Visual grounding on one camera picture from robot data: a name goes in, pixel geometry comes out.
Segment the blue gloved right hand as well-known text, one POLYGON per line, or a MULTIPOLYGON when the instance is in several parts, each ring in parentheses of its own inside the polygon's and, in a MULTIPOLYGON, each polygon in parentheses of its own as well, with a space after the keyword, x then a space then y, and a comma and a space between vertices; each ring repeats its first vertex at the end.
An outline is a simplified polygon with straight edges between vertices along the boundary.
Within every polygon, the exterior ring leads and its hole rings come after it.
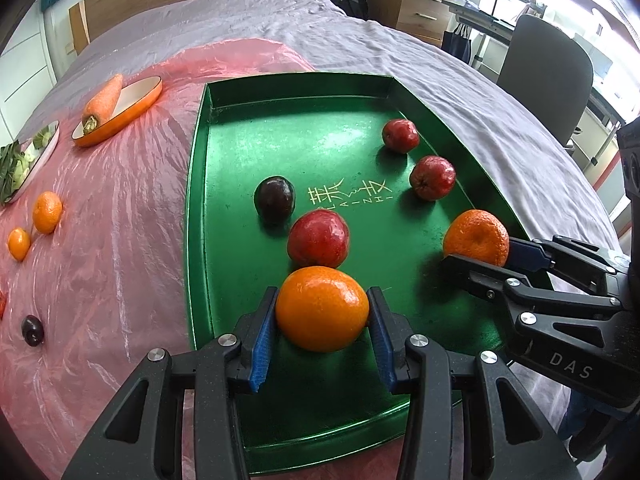
POLYGON ((605 450, 607 464, 625 446, 639 423, 639 402, 619 410, 573 390, 558 436, 578 462, 592 462, 605 450))

